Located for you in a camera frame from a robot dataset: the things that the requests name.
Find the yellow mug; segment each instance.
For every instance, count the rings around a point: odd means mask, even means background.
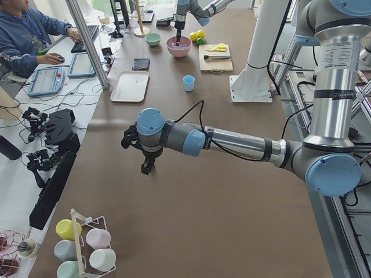
[[[81,235],[82,228],[80,223],[77,223],[77,230],[79,235]],[[62,219],[61,221],[59,221],[56,226],[56,233],[60,236],[61,239],[75,240],[72,220]]]

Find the keyboard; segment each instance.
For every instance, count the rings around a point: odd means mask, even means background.
[[[93,40],[97,37],[99,33],[99,25],[88,25],[87,26],[90,36]],[[71,53],[86,52],[85,45],[83,42],[76,42],[71,49]]]

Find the wooden cutting board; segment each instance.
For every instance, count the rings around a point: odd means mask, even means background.
[[[225,72],[233,71],[232,58],[224,60],[204,60],[204,55],[224,55],[231,54],[230,47],[226,45],[227,51],[206,51],[205,49],[209,48],[212,45],[199,45],[198,54],[199,54],[199,67],[201,72]]]

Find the white desk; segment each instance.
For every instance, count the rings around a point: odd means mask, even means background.
[[[117,50],[121,40],[115,40],[111,43],[111,49],[113,52]],[[53,46],[50,52],[56,52],[61,54],[65,58],[65,62],[61,65],[70,65],[72,54],[70,50],[73,46],[73,41],[70,38],[64,38],[58,44]],[[98,54],[101,56],[101,60],[104,61],[102,53],[100,51],[99,39],[95,40],[96,49],[99,50]],[[50,67],[51,65],[39,65],[38,68]],[[65,80],[61,90],[55,95],[43,96],[40,98],[34,98],[27,96],[28,86],[21,89],[16,96],[21,105],[23,111],[27,110],[28,107],[36,108],[39,111],[44,111],[47,114],[55,112],[61,102],[70,105],[61,105],[59,109],[71,109],[74,111],[75,122],[73,125],[73,131],[77,133],[80,143],[86,133],[86,128],[89,121],[94,113],[96,103],[99,100],[99,96],[102,92],[98,78],[95,76],[90,78],[84,83],[81,83],[85,78],[81,79],[69,79],[67,77],[68,68],[65,67]],[[3,135],[8,141],[18,147],[24,152],[35,152],[40,149],[45,149],[45,134],[42,133],[37,136],[35,140],[29,144],[25,144],[19,133],[25,127],[19,122],[15,121],[4,121],[0,119],[0,134]],[[21,132],[22,137],[27,141],[29,131],[25,130]],[[27,164],[28,159],[26,154],[22,157],[22,160]],[[46,181],[54,173],[54,170],[48,172],[40,171],[39,174]],[[1,189],[1,204],[0,204],[0,232],[5,230],[14,230],[23,234],[27,234],[29,230],[29,215],[32,212],[38,198],[41,189],[36,184],[35,177],[32,172],[27,170],[27,167],[22,164],[20,160],[11,161],[5,156],[0,155],[0,189]],[[32,228],[30,238],[42,243],[45,233],[49,227],[49,222],[45,225],[42,231]],[[23,259],[20,264],[19,271],[12,275],[14,278],[27,277],[35,259]]]

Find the light blue joint cap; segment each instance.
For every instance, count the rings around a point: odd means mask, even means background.
[[[366,0],[329,0],[331,5],[339,12],[347,16],[365,17],[371,16],[371,1]]]
[[[210,18],[203,17],[198,20],[199,25],[206,26],[210,22]]]
[[[137,117],[137,130],[144,136],[151,136],[161,131],[164,124],[165,119],[161,111],[156,108],[146,108]]]
[[[319,41],[313,36],[303,36],[295,34],[296,44],[299,46],[319,46]]]
[[[305,182],[322,195],[343,196],[358,185],[361,174],[361,167],[352,156],[333,153],[308,168]]]
[[[189,2],[190,0],[178,0],[178,5],[181,6],[188,5]]]
[[[184,141],[183,153],[185,155],[196,157],[201,152],[204,143],[205,134],[197,129],[194,129],[189,132],[187,138]]]

